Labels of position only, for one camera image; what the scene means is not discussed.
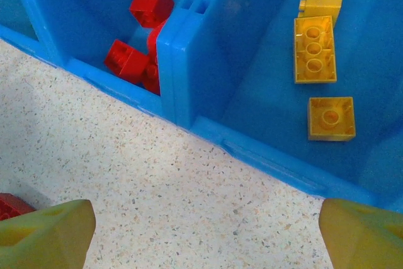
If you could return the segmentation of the red lego brick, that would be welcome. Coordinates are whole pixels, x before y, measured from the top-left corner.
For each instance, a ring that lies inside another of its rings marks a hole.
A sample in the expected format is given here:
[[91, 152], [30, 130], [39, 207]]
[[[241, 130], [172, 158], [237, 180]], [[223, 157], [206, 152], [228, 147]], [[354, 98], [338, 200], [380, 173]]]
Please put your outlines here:
[[0, 193], [0, 221], [34, 211], [36, 209], [22, 199], [10, 193]]
[[115, 40], [104, 63], [114, 75], [130, 83], [138, 84], [142, 81], [149, 57], [121, 40]]
[[147, 91], [160, 95], [159, 73], [155, 62], [150, 61], [147, 64], [142, 74], [142, 85]]
[[149, 33], [147, 38], [147, 50], [149, 57], [157, 57], [157, 38], [166, 22], [167, 20], [164, 20]]
[[155, 28], [169, 18], [173, 0], [132, 0], [129, 11], [143, 28]]

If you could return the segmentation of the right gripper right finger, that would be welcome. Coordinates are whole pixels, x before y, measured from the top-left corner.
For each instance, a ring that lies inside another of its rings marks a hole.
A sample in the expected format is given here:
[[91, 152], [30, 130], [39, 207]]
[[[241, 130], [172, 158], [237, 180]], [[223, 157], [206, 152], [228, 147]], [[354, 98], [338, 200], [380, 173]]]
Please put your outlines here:
[[403, 269], [403, 214], [328, 198], [319, 229], [334, 269]]

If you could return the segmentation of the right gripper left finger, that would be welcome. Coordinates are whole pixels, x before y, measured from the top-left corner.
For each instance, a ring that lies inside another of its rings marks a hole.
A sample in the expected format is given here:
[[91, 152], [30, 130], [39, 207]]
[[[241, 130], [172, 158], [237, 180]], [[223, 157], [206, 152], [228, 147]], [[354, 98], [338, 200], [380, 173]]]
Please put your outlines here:
[[83, 269], [95, 228], [85, 199], [0, 221], [0, 269]]

